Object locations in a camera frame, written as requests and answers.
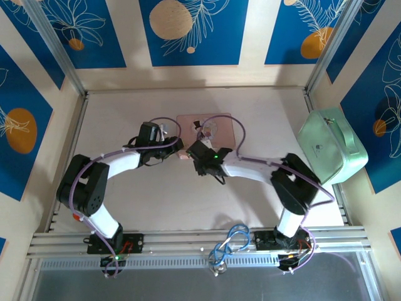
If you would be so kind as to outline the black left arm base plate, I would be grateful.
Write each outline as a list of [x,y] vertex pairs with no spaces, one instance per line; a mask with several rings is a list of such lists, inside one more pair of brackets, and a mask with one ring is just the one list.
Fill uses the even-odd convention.
[[[141,253],[144,245],[143,238],[144,235],[141,233],[120,233],[116,234],[112,239],[106,239],[106,241],[114,249],[116,255],[126,255]],[[87,245],[88,254],[110,254],[109,247],[97,235],[90,235],[88,238],[84,238],[83,242]]]

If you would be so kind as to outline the aluminium corner post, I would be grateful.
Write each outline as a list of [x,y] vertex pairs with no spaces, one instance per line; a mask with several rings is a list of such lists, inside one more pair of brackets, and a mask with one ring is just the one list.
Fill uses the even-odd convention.
[[321,77],[326,72],[326,68],[331,62],[339,45],[344,39],[350,25],[352,24],[357,12],[362,5],[363,0],[346,0],[344,10],[338,18],[338,21],[333,28],[332,34],[323,49],[316,65],[311,73],[310,78],[305,85],[305,94],[310,95],[317,87]]
[[57,64],[60,66],[65,76],[69,79],[73,88],[80,96],[85,98],[86,90],[83,87],[83,84],[79,79],[79,76],[75,71],[75,67],[70,60],[70,57],[68,56],[64,46],[62,45],[50,21],[42,10],[40,3],[36,0],[21,0],[21,2],[30,20],[34,24]]

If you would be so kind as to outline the small metal knob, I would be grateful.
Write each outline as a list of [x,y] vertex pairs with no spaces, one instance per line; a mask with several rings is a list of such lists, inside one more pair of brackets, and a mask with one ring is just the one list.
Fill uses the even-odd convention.
[[215,277],[222,275],[227,270],[227,265],[225,262],[221,262],[218,265],[209,265],[209,269]]

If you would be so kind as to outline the small circuit board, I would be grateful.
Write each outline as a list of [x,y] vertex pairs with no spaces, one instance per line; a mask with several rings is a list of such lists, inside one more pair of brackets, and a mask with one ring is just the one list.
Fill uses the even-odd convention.
[[107,255],[106,257],[100,258],[100,266],[102,268],[105,268],[106,266],[114,267],[116,262],[119,262],[119,264],[121,262],[122,266],[124,267],[128,258],[128,254],[117,254],[115,256]]

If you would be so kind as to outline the aluminium front frame rail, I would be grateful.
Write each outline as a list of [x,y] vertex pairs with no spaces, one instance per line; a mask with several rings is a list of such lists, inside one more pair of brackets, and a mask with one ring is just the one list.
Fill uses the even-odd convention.
[[[371,251],[372,246],[362,226],[310,227],[318,252]],[[226,230],[144,231],[142,256],[205,255],[226,239]],[[83,240],[89,232],[35,233],[26,257],[89,257]]]

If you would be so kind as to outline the mint green metallic case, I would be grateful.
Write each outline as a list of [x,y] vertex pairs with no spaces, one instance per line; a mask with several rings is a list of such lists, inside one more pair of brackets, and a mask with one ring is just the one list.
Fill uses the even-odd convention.
[[322,184],[343,183],[368,162],[368,154],[336,107],[312,111],[297,141]]

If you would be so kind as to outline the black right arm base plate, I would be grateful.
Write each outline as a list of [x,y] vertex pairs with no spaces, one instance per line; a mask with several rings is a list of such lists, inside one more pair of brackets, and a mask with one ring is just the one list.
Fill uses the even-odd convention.
[[291,251],[310,250],[310,236],[305,230],[299,229],[293,237],[287,237],[274,230],[255,231],[253,242],[257,251]]

